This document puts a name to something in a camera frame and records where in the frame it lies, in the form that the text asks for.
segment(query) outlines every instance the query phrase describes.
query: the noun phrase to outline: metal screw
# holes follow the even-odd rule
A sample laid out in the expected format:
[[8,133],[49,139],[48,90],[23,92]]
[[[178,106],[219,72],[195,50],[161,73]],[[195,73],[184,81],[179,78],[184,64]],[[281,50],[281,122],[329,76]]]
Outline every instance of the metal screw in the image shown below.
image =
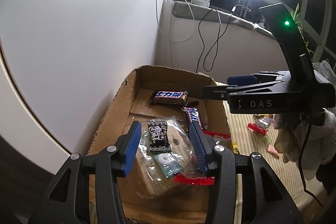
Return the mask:
[[70,156],[70,159],[72,159],[72,160],[76,160],[76,159],[78,159],[79,158],[79,154],[78,153],[73,153],[73,154],[71,154],[71,156]]
[[216,145],[216,146],[215,146],[215,150],[218,151],[218,152],[223,152],[224,149],[225,149],[225,148],[224,148],[224,146],[222,146],[222,145]]
[[114,152],[114,151],[116,151],[116,147],[114,146],[114,145],[110,145],[108,148],[107,148],[107,151],[108,152]]
[[252,153],[252,157],[254,157],[256,160],[260,159],[261,158],[261,155],[257,152],[253,152]]

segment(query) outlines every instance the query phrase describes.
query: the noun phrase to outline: black cable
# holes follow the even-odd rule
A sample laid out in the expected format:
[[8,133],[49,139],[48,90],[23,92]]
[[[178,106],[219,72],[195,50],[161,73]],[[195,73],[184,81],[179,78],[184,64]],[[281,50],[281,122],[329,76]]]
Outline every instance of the black cable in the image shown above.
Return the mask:
[[[211,46],[210,50],[207,52],[207,54],[205,55],[205,58],[204,58],[204,60],[203,60],[203,69],[204,69],[206,72],[210,72],[210,71],[212,70],[212,68],[213,68],[214,63],[215,63],[215,59],[216,59],[217,54],[218,54],[219,34],[221,33],[221,16],[219,15],[219,13],[218,13],[218,11],[216,10],[216,8],[214,8],[214,10],[217,12],[217,15],[218,15],[219,29],[218,29],[217,40],[216,40],[215,43]],[[207,70],[207,69],[205,68],[205,66],[204,66],[204,65],[205,65],[205,60],[206,60],[208,54],[211,52],[213,46],[216,45],[216,44],[217,44],[216,55],[215,55],[214,59],[212,60],[211,69],[210,69],[210,70]]]
[[303,152],[306,148],[306,145],[307,145],[307,142],[308,142],[308,139],[309,139],[309,135],[310,135],[310,130],[311,130],[311,124],[309,123],[308,124],[308,128],[307,128],[307,134],[306,134],[306,138],[304,139],[304,142],[303,142],[303,145],[301,147],[301,152],[300,152],[300,155],[299,155],[299,172],[300,172],[300,177],[301,177],[301,181],[302,181],[302,184],[303,184],[303,190],[305,191],[305,193],[311,195],[315,200],[316,202],[321,206],[323,207],[322,203],[318,200],[318,198],[312,193],[312,192],[309,192],[306,188],[306,181],[305,181],[305,177],[303,175],[303,170],[302,170],[302,156],[303,156]]
[[[214,9],[215,9],[214,7],[211,7],[211,9],[210,9],[210,10],[209,10],[209,11],[202,17],[201,21],[200,21],[199,24],[198,24],[198,33],[199,33],[199,36],[200,36],[200,38],[201,38],[201,40],[202,40],[202,43],[203,43],[203,50],[202,50],[202,52],[201,52],[201,54],[200,54],[200,56],[199,56],[199,59],[198,59],[198,61],[197,61],[196,73],[198,72],[199,63],[200,63],[201,57],[202,57],[202,55],[203,55],[203,53],[204,53],[204,49],[205,49],[205,44],[204,44],[204,41],[203,41],[203,37],[202,37],[201,32],[200,32],[200,24],[201,24],[201,22],[203,21],[203,19],[204,19],[204,18],[205,18],[205,17],[206,17],[212,10],[214,10]],[[209,52],[206,54],[206,56],[205,56],[205,58],[204,58],[204,61],[203,61],[203,69],[204,69],[205,71],[207,71],[207,72],[211,71],[212,68],[213,68],[213,65],[214,65],[214,62],[215,62],[215,59],[216,59],[216,57],[217,57],[217,53],[218,53],[218,41],[219,41],[220,38],[225,34],[225,32],[226,32],[226,30],[227,30],[227,27],[229,26],[231,17],[232,17],[232,12],[231,12],[231,14],[230,14],[230,17],[229,17],[229,20],[228,20],[228,22],[227,22],[227,25],[226,25],[226,28],[225,28],[224,32],[223,32],[219,37],[217,36],[217,40],[215,41],[215,43],[212,45],[212,47],[211,47],[210,50],[209,50],[209,52],[210,52],[211,49],[214,47],[214,45],[217,43],[216,56],[215,56],[215,58],[214,58],[214,60],[213,60],[213,62],[212,62],[212,66],[211,66],[211,69],[210,69],[210,70],[206,70],[206,69],[204,68],[204,62],[205,62],[205,59],[206,59],[207,55],[209,54]]]
[[204,53],[204,49],[205,49],[205,44],[204,44],[204,41],[203,41],[203,38],[202,38],[202,35],[201,35],[201,32],[200,32],[200,24],[201,22],[203,21],[203,19],[213,10],[213,8],[211,8],[211,10],[207,11],[207,13],[202,17],[201,21],[198,23],[198,33],[199,33],[199,36],[201,37],[201,40],[202,40],[202,43],[203,43],[203,50],[201,52],[201,55],[199,56],[199,59],[198,59],[198,62],[197,62],[197,68],[196,68],[196,73],[198,71],[198,66],[199,66],[199,63],[200,63],[200,60],[201,60],[201,57]]

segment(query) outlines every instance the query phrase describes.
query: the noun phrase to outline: white wall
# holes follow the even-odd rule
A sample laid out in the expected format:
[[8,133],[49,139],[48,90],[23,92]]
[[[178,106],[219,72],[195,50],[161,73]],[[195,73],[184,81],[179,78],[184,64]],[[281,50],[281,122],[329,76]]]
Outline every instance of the white wall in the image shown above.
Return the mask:
[[[172,42],[173,67],[196,71],[197,61],[203,44],[195,21],[195,33],[185,42]],[[221,34],[226,24],[221,24]],[[194,30],[194,22],[188,19],[172,17],[171,40],[181,41],[188,38]],[[205,43],[205,53],[199,62],[198,72],[226,83],[229,76],[247,75],[267,70],[288,70],[285,58],[277,41],[265,37],[256,31],[246,30],[236,25],[229,25],[226,33],[219,40],[218,55],[211,72],[203,69],[203,60],[210,47],[217,39],[218,23],[203,21],[200,31]],[[160,40],[157,65],[170,66],[169,44],[167,37]],[[216,46],[208,55],[205,68],[211,68]]]
[[[87,151],[127,74],[154,62],[156,36],[155,0],[0,0],[10,71],[41,122],[71,152]],[[25,133],[17,132],[17,142]],[[9,143],[16,147],[14,138]]]

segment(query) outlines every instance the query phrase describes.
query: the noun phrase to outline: chocolate bar wrapper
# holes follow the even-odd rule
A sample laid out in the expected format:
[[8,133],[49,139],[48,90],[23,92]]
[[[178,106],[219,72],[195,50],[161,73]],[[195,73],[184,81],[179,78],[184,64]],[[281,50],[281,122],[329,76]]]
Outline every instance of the chocolate bar wrapper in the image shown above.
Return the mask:
[[194,101],[194,102],[187,103],[184,107],[182,107],[182,111],[184,113],[185,122],[186,122],[188,130],[189,130],[191,121],[198,122],[201,128],[204,129],[200,114],[197,109],[198,105],[199,105],[199,102]]
[[185,105],[188,98],[186,91],[154,91],[150,102],[154,104]]

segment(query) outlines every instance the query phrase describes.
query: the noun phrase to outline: window sill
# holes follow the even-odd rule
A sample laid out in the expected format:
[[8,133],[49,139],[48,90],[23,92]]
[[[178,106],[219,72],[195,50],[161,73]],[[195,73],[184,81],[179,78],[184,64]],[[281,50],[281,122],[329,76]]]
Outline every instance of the window sill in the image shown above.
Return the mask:
[[[201,6],[198,6],[198,5],[191,4],[191,3],[189,3],[189,4],[190,4],[190,7],[191,7],[191,10],[193,11],[195,20],[201,20],[203,18],[203,16],[206,14],[206,12],[208,12],[210,10],[210,8],[201,7]],[[219,12],[221,23],[227,24],[227,22],[230,18],[230,14],[222,12],[220,10],[218,10],[218,12]],[[181,2],[181,1],[175,1],[174,6],[173,6],[173,10],[172,10],[172,15],[177,17],[177,18],[193,19],[188,5],[185,2]],[[203,19],[203,21],[218,23],[217,12],[215,10],[212,10],[206,16],[206,18]],[[247,21],[245,19],[242,19],[242,18],[239,18],[237,16],[233,15],[229,24],[236,25],[236,26],[239,26],[239,27],[247,29],[247,30],[255,30],[258,33],[260,33],[260,34],[262,34],[266,37],[269,37],[269,38],[272,38],[272,39],[276,40],[276,38],[268,30],[265,30],[265,29],[261,28],[256,23],[254,24],[252,22],[249,22],[249,21]]]

